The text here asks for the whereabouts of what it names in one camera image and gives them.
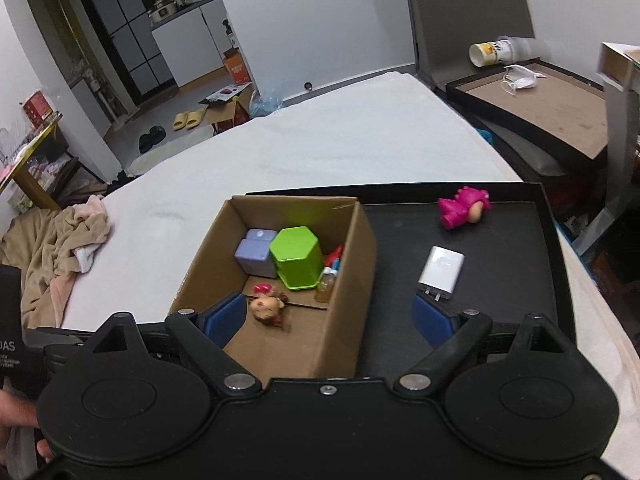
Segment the person's hand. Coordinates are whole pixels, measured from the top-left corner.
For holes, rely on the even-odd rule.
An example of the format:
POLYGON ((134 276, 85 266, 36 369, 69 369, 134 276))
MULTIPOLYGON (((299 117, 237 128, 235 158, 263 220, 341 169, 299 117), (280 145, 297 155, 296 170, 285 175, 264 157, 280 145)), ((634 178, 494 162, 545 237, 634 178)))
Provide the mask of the person's hand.
POLYGON ((0 391, 1 463, 6 461, 6 445, 13 428, 39 428, 35 403, 0 391))

